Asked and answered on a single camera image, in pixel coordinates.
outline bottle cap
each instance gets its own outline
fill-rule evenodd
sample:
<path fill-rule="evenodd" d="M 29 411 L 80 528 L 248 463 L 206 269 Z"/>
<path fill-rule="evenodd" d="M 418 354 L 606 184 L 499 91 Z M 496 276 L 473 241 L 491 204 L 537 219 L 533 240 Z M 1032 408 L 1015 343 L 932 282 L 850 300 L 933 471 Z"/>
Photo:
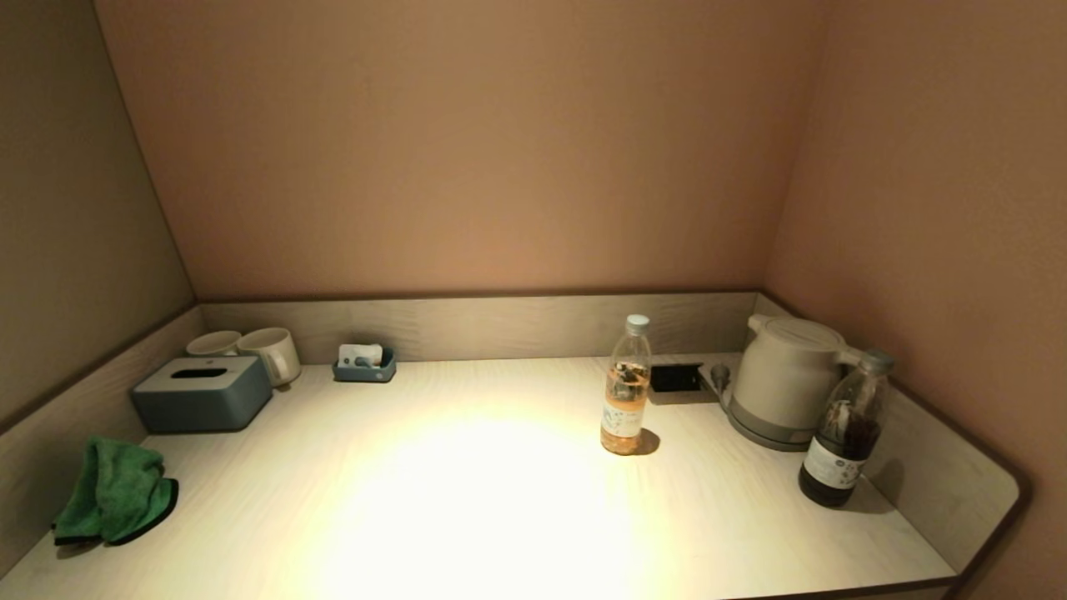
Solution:
<path fill-rule="evenodd" d="M 644 315 L 630 315 L 626 317 L 626 333 L 631 335 L 644 335 L 649 331 L 649 317 Z"/>
<path fill-rule="evenodd" d="M 860 358 L 860 366 L 873 375 L 886 375 L 893 370 L 894 364 L 896 361 L 893 360 L 893 357 L 878 348 L 871 348 L 863 352 L 863 357 Z"/>

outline dark bottle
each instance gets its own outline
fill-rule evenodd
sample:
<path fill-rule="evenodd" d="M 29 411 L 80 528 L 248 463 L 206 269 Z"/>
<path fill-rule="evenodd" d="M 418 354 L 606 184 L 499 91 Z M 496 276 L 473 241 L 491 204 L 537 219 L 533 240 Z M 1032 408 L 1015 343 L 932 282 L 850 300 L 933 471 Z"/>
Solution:
<path fill-rule="evenodd" d="M 853 495 L 863 463 L 881 435 L 893 358 L 867 350 L 830 394 L 818 430 L 800 467 L 800 491 L 823 506 L 841 506 Z"/>

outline water bottle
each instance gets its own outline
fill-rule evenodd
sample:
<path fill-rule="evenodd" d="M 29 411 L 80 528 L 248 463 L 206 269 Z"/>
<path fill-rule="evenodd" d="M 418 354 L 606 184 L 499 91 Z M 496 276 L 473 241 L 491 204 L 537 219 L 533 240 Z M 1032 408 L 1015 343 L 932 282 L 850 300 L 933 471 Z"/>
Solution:
<path fill-rule="evenodd" d="M 628 455 L 641 445 L 641 419 L 649 399 L 652 350 L 646 333 L 649 317 L 626 317 L 626 333 L 615 345 L 607 372 L 601 445 L 608 452 Z"/>

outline white desk surface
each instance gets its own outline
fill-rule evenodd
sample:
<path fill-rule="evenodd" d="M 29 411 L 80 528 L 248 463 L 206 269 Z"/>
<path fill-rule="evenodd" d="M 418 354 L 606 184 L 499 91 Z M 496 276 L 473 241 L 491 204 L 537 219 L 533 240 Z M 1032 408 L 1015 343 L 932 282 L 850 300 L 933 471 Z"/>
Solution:
<path fill-rule="evenodd" d="M 739 354 L 659 357 L 724 361 Z M 717 404 L 653 406 L 647 456 L 599 441 L 605 359 L 306 366 L 244 430 L 156 436 L 174 512 L 80 554 L 46 535 L 0 599 L 746 598 L 952 578 L 866 480 L 843 510 L 801 454 Z"/>

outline bottle label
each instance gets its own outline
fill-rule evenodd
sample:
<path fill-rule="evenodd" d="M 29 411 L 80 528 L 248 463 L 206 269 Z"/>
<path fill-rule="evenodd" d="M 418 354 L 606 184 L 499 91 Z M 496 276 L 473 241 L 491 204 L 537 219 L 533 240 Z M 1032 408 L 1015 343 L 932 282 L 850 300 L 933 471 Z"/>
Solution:
<path fill-rule="evenodd" d="M 848 460 L 826 449 L 812 438 L 803 468 L 816 481 L 839 490 L 850 490 L 860 478 L 865 460 Z"/>
<path fill-rule="evenodd" d="M 619 410 L 605 401 L 601 427 L 619 438 L 634 438 L 641 432 L 642 416 L 644 416 L 644 407 L 633 411 Z"/>

